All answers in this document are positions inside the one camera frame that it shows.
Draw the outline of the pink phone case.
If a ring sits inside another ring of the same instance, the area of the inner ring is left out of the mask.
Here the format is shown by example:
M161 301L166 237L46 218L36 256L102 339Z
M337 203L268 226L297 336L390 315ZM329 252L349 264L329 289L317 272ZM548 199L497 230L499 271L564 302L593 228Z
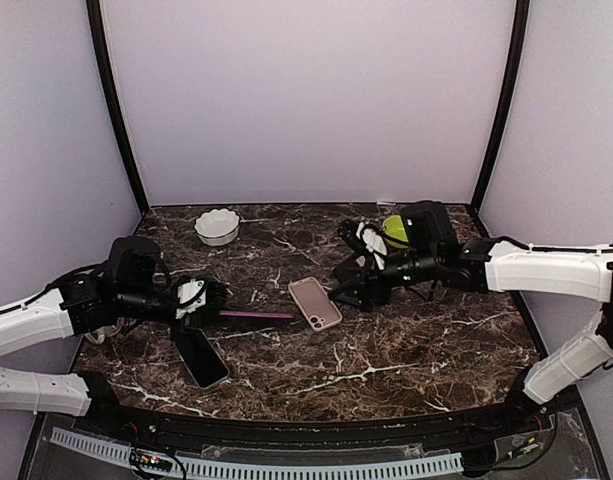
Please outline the pink phone case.
M316 278L292 282L288 291L313 331L321 332L342 321L342 313Z

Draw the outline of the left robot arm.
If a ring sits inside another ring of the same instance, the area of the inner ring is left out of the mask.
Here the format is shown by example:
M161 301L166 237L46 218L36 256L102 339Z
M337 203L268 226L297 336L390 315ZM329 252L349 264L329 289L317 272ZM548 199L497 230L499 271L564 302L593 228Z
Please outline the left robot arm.
M120 319L174 325L206 306L204 279L174 281L156 242L120 237L108 258L77 268L39 293L0 308L0 358L51 340L113 327ZM106 436L127 427L103 375L41 374L0 367L0 411L87 414Z

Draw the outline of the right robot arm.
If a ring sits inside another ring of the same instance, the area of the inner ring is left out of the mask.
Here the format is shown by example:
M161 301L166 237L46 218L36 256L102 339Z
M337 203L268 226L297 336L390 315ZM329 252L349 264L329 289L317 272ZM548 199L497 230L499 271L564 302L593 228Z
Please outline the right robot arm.
M334 271L332 301L369 312L398 287L431 282L465 292L541 292L582 297L598 312L576 335L525 368L496 413L507 434L520 432L535 409L598 368L613 366L613 243L590 247L524 244L511 237L462 243L443 203L419 201L400 212L401 239L371 224L338 228L354 256Z

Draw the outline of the green bowl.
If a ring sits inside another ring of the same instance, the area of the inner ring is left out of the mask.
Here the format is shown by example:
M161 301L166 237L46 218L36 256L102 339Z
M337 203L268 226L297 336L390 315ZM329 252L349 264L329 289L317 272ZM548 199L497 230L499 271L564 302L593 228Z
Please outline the green bowl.
M391 215L382 222L382 232L385 234L385 241L390 246L397 249L408 249L410 243L400 215Z

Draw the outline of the white scalloped bowl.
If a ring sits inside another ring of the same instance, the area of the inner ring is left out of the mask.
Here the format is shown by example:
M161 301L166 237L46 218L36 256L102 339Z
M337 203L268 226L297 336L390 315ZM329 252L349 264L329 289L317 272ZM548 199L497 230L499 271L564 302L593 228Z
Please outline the white scalloped bowl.
M194 229L200 240L208 246L219 247L234 241L241 225L241 217L233 210L222 208L202 213Z

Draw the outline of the small circuit board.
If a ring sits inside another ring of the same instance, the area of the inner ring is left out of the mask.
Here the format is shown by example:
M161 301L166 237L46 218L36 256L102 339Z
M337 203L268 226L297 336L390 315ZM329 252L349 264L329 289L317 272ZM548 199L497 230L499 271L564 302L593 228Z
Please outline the small circuit board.
M167 474L173 469L173 463L159 453L141 449L131 449L129 465L138 472Z

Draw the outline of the black front rail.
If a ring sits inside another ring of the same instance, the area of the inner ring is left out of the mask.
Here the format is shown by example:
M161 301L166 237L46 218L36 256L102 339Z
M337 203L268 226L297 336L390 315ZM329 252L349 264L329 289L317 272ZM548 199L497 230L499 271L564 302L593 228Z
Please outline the black front rail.
M208 446L305 450L379 448L419 444L426 450L471 448L507 435L543 433L549 420L518 422L502 404L456 413L350 422L223 420L122 405L97 407L74 425L139 444L200 451Z

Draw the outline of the right black frame post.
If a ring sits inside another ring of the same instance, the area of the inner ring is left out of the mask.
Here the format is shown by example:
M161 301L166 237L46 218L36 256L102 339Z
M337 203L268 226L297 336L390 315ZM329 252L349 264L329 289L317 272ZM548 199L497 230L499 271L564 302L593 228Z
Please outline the right black frame post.
M515 2L509 48L497 107L482 165L470 200L470 208L476 213L480 212L488 192L509 118L522 59L529 12L529 0L517 0Z

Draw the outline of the black frame post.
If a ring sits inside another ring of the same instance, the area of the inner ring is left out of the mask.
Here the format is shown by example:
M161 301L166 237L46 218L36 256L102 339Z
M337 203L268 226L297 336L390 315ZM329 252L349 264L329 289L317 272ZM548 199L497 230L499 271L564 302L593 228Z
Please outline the black frame post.
M132 150L122 107L120 105L113 67L111 65L110 50L106 38L102 2L99 0L87 0L85 4L98 75L121 163L138 211L141 216L144 216L150 210L150 205L138 171L137 162Z
M529 12L529 0L517 0L515 2L509 48L497 107L482 165L470 200L470 208L476 213L480 212L488 192L509 118L522 59Z

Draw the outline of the left black frame post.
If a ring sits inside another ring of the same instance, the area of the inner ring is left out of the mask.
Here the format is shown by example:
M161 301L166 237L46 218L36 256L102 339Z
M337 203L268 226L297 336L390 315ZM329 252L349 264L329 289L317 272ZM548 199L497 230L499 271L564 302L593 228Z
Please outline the left black frame post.
M120 105L113 67L111 65L110 50L106 38L102 2L99 0L87 0L85 4L98 75L121 163L138 211L141 216L144 216L150 210L150 205L138 171L137 162L132 150L122 107Z

